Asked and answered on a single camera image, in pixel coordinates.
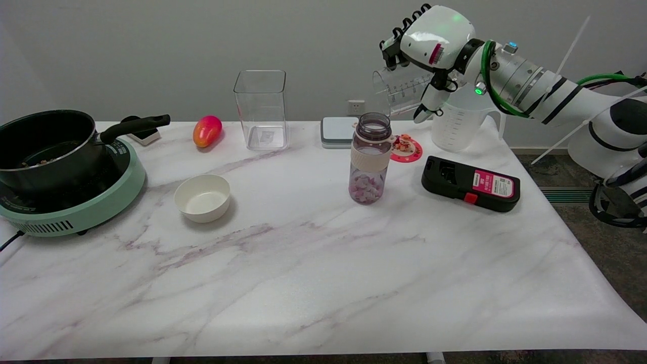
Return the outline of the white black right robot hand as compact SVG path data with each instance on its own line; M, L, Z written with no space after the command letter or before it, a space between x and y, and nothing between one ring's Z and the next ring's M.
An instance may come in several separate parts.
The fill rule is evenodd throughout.
M379 45L390 115L413 111L422 123L443 115L450 95L465 85L488 91L481 74L484 41L456 10L425 3Z

